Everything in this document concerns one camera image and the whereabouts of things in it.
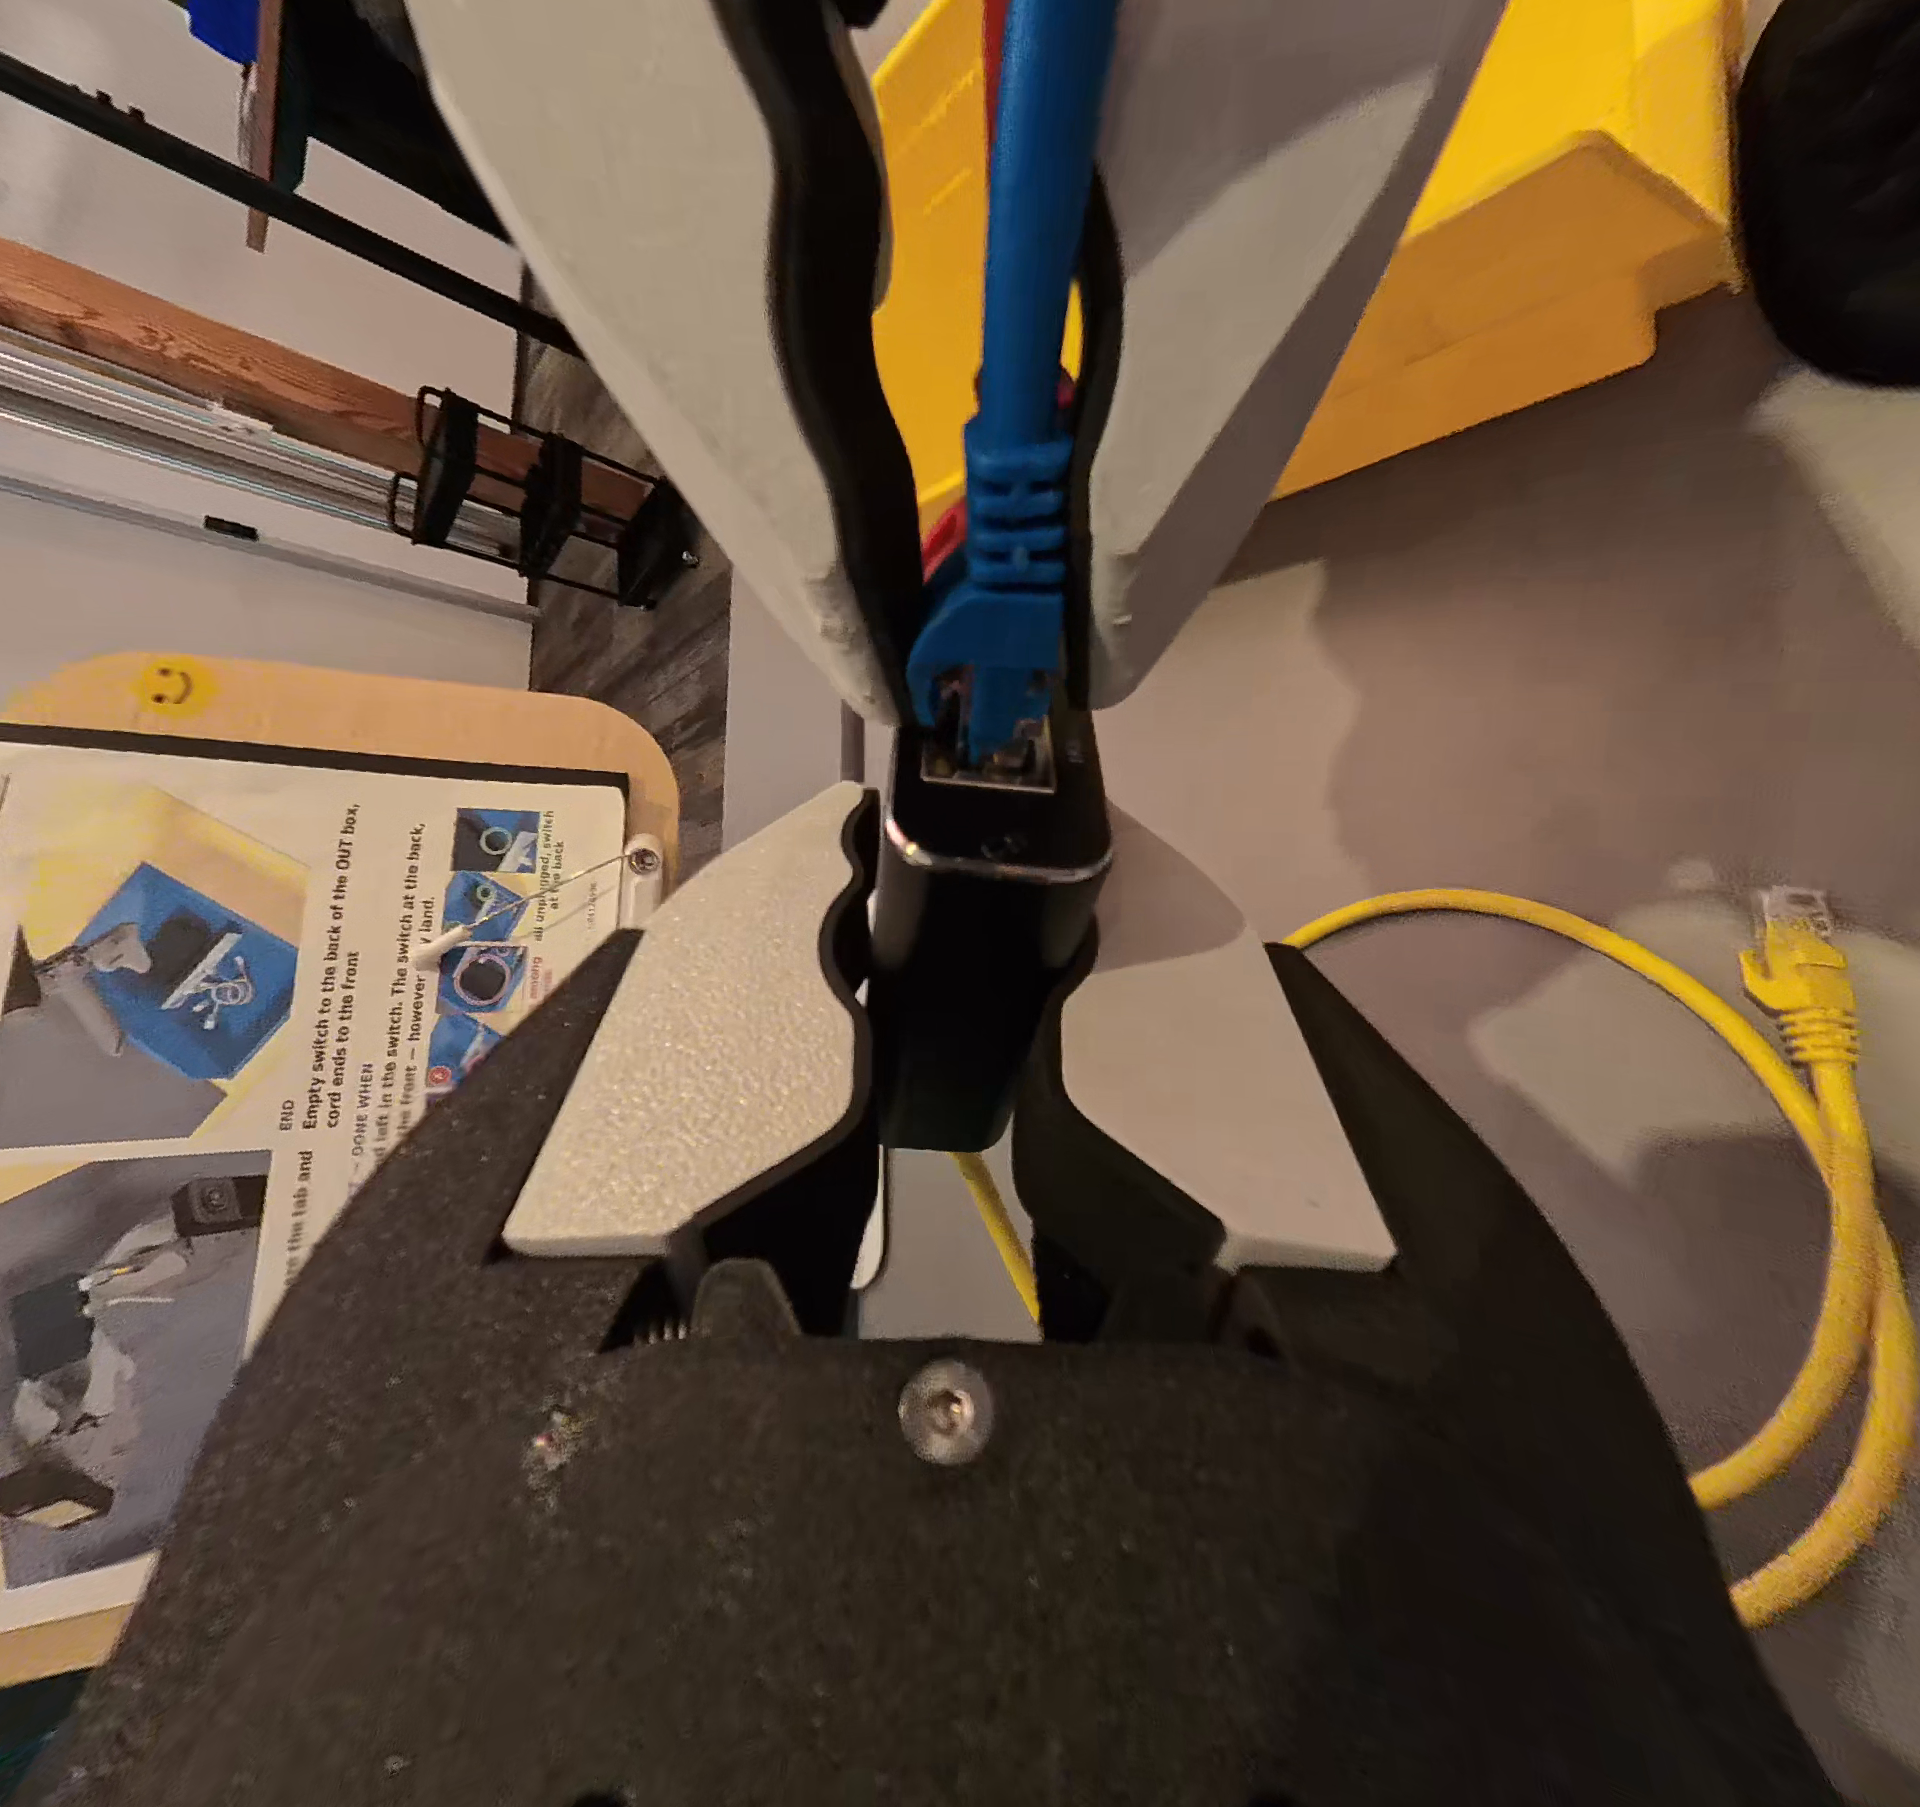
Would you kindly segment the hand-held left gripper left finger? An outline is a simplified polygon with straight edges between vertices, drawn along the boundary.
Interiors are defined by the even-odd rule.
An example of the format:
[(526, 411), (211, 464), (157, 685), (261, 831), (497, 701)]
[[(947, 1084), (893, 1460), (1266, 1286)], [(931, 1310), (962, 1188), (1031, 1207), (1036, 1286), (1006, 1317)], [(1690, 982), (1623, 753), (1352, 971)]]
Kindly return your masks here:
[(857, 1261), (877, 1207), (857, 999), (877, 789), (839, 781), (709, 863), (639, 933), (502, 1230), (529, 1259), (662, 1259), (796, 1192), (804, 1253)]

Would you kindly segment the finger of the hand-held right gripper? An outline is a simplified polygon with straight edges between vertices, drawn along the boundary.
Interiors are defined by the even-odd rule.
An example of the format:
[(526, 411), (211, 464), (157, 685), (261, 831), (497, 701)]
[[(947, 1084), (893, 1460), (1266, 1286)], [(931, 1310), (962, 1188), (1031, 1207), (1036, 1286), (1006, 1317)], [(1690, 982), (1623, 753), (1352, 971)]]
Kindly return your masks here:
[(1122, 0), (1086, 222), (1067, 676), (1140, 690), (1353, 343), (1507, 0)]
[(907, 716), (915, 475), (854, 32), (887, 0), (404, 0), (469, 168), (699, 523), (839, 696)]

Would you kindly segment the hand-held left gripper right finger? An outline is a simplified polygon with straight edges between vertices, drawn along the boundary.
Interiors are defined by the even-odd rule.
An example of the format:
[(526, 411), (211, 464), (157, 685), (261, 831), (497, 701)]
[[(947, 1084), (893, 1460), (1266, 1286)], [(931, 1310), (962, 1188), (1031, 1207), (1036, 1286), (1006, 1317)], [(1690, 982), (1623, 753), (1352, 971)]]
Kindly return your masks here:
[(1211, 1331), (1250, 1269), (1375, 1274), (1378, 1201), (1261, 933), (1112, 819), (1093, 931), (1012, 1118), (1045, 1331)]

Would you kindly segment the black network switch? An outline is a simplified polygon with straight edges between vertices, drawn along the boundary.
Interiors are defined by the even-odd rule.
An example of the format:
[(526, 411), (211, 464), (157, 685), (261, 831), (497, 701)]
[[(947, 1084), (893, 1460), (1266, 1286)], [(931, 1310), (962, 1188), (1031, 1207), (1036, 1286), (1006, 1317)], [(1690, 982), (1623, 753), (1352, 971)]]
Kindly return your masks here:
[(1112, 863), (1093, 718), (1070, 699), (1028, 772), (962, 768), (933, 733), (897, 733), (869, 984), (882, 1147), (996, 1145)]

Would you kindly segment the yellow plastic bin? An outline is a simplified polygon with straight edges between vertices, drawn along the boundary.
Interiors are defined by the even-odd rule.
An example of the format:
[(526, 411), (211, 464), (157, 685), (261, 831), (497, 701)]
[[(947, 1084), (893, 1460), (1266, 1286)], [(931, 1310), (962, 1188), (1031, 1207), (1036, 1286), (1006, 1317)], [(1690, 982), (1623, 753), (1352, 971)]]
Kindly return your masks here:
[[(1746, 0), (1509, 0), (1277, 498), (1645, 363), (1738, 281)], [(877, 362), (931, 531), (962, 494), (985, 244), (983, 0), (893, 0), (872, 79), (893, 211)]]

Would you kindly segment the black metal rod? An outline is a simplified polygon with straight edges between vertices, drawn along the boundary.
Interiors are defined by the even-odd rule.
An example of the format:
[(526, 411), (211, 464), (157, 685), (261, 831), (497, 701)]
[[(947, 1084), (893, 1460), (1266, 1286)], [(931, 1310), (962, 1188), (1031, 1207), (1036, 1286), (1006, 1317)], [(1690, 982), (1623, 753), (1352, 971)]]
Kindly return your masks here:
[(276, 187), (236, 162), (227, 162), (203, 145), (173, 135), (132, 108), (118, 108), (108, 93), (88, 93), (76, 85), (2, 54), (2, 94), (51, 120), (72, 126), (94, 141), (113, 145), (150, 165), (173, 173), (183, 181), (205, 187), (268, 221), (292, 227), (300, 236), (364, 260), (400, 281), (414, 283), (449, 305), (465, 307), (488, 321), (526, 336), (566, 356), (584, 357), (569, 330), (551, 313), (506, 297), (459, 268), (429, 258), (405, 244), (380, 236), (336, 211), (300, 197), (297, 192)]

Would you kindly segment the wooden beam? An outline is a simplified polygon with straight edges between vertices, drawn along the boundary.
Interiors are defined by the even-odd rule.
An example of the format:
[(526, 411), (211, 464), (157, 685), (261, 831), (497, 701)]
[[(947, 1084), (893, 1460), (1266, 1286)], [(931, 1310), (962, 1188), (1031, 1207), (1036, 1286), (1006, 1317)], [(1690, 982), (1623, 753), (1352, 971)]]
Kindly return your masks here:
[(5, 330), (134, 373), (280, 436), (350, 459), (380, 481), (418, 475), (418, 393), (222, 323), (13, 237), (2, 241)]

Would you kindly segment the black round object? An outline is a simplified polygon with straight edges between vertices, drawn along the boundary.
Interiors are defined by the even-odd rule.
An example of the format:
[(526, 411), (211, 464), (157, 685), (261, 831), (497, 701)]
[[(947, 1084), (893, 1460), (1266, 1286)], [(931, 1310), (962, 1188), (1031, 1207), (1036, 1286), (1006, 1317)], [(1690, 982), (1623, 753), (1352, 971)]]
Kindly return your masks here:
[(1918, 387), (1918, 0), (1782, 0), (1733, 112), (1741, 258), (1782, 347)]

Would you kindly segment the aluminium rail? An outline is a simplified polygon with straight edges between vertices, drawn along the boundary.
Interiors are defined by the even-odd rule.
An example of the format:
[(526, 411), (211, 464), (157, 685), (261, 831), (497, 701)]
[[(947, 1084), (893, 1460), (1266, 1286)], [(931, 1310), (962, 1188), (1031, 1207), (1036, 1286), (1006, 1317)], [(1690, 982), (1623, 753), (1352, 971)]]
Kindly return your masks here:
[(448, 546), (418, 544), (397, 475), (20, 331), (2, 340), (2, 488), (394, 592), (474, 595), (491, 612), (521, 587), (499, 515), (466, 502)]

